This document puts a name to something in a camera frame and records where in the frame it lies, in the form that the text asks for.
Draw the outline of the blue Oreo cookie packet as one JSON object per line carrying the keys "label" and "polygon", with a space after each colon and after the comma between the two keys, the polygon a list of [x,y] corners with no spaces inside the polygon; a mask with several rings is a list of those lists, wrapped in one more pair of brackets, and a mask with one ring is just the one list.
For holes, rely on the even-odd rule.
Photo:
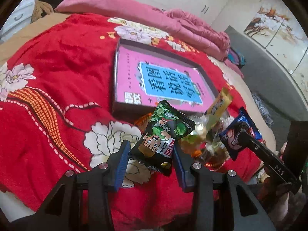
{"label": "blue Oreo cookie packet", "polygon": [[238,116],[231,124],[224,131],[219,133],[220,140],[226,147],[233,161],[235,161],[238,154],[245,149],[239,144],[239,136],[242,132],[247,132],[256,140],[262,140],[263,138],[244,107],[239,109]]}

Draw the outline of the black green cartoon snack packet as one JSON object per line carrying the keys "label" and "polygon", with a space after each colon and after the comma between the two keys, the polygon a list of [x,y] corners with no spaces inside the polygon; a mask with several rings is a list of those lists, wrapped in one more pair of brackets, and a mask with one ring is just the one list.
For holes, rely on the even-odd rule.
{"label": "black green cartoon snack packet", "polygon": [[168,101],[158,103],[139,141],[129,153],[149,169],[170,176],[175,143],[195,130],[195,123],[172,107]]}

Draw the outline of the green clear pastry bag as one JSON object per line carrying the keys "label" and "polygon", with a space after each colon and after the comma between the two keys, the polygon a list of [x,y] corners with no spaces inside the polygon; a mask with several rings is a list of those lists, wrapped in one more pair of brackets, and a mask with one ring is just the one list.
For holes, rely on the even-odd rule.
{"label": "green clear pastry bag", "polygon": [[208,130],[206,128],[207,118],[205,114],[191,115],[189,119],[195,123],[195,129],[179,141],[182,151],[191,157],[197,157],[201,149],[226,148],[219,137],[219,133],[226,129],[232,117],[224,113],[219,121]]}

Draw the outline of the small dark wrapped candy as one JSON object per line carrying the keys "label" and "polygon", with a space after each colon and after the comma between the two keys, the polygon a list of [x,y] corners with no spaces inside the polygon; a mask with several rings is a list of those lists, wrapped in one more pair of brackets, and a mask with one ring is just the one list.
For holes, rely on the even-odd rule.
{"label": "small dark wrapped candy", "polygon": [[194,160],[211,171],[218,171],[230,159],[226,148],[201,149]]}

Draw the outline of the orange wrapped cake snack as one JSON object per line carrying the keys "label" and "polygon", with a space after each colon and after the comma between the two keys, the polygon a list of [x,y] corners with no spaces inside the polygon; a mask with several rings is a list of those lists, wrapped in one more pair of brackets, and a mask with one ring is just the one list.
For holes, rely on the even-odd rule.
{"label": "orange wrapped cake snack", "polygon": [[152,113],[148,113],[134,122],[134,125],[141,131],[141,133],[144,133],[144,131],[146,130],[147,124],[151,120],[151,116]]}

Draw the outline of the gold wrapped snack stick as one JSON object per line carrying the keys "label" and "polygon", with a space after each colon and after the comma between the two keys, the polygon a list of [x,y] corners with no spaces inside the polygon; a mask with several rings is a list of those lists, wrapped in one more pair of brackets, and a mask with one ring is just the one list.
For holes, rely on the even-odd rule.
{"label": "gold wrapped snack stick", "polygon": [[212,105],[206,111],[207,124],[206,128],[210,130],[219,121],[220,117],[231,104],[233,96],[229,89],[222,88]]}

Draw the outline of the grey quilted headboard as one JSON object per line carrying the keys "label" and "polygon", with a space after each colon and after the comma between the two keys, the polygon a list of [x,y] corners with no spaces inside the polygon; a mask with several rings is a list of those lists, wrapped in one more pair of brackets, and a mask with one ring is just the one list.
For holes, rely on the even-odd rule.
{"label": "grey quilted headboard", "polygon": [[280,66],[257,43],[233,27],[228,26],[225,33],[231,47],[245,58],[246,63],[241,68],[245,83],[262,100],[271,116],[276,114],[290,121],[306,121],[306,103]]}

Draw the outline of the red floral blanket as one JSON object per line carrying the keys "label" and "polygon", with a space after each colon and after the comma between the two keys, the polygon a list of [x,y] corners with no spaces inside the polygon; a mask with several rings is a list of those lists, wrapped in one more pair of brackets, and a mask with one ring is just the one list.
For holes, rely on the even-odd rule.
{"label": "red floral blanket", "polygon": [[114,55],[121,38],[196,62],[217,89],[230,89],[230,114],[245,107],[265,131],[245,83],[175,33],[169,22],[151,26],[121,16],[65,16],[25,44],[2,45],[1,191],[36,211],[67,170],[88,171],[116,152],[122,140],[139,140],[137,127],[112,115]]}

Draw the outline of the colourful folded clothes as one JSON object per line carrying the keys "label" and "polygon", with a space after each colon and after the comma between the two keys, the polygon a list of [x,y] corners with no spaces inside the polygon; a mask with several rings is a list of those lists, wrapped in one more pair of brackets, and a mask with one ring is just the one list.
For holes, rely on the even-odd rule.
{"label": "colourful folded clothes", "polygon": [[228,60],[238,66],[241,69],[246,64],[246,59],[244,55],[234,48],[229,48],[228,50]]}

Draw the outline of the pink quilt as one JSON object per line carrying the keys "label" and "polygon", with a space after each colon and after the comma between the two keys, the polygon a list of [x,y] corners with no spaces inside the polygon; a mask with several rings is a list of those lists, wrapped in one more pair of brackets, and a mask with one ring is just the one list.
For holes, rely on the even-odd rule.
{"label": "pink quilt", "polygon": [[201,18],[181,9],[160,10],[135,0],[63,0],[56,11],[60,13],[93,13],[118,17],[163,30],[192,47],[224,62],[241,77],[239,68],[227,56],[231,41],[225,32],[214,30]]}

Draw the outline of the beige bed sheet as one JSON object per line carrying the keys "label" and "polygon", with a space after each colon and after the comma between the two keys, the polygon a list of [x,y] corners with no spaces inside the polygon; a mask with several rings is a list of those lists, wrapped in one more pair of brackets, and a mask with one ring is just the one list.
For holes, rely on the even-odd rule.
{"label": "beige bed sheet", "polygon": [[70,14],[51,13],[27,25],[0,46],[1,66],[7,62],[27,41],[63,22]]}

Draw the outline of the white drawer cabinet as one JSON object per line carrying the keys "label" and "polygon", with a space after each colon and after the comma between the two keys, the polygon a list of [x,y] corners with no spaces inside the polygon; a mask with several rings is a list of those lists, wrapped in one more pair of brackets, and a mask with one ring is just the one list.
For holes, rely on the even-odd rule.
{"label": "white drawer cabinet", "polygon": [[7,41],[15,33],[31,24],[35,0],[22,0],[1,28],[1,42]]}

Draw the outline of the brown knitted blanket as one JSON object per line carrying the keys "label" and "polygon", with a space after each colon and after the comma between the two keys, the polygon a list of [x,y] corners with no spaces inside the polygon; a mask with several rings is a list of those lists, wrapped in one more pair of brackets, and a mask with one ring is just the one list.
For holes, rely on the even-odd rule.
{"label": "brown knitted blanket", "polygon": [[34,9],[31,16],[31,22],[33,23],[38,19],[43,18],[46,15],[50,15],[53,12],[54,9],[49,3],[36,0],[34,3]]}

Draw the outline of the floral wall painting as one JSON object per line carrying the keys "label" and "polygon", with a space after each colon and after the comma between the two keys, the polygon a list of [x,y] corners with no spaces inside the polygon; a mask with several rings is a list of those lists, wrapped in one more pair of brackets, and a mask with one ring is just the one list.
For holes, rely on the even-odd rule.
{"label": "floral wall painting", "polygon": [[307,97],[307,35],[288,7],[264,3],[244,34],[274,57]]}

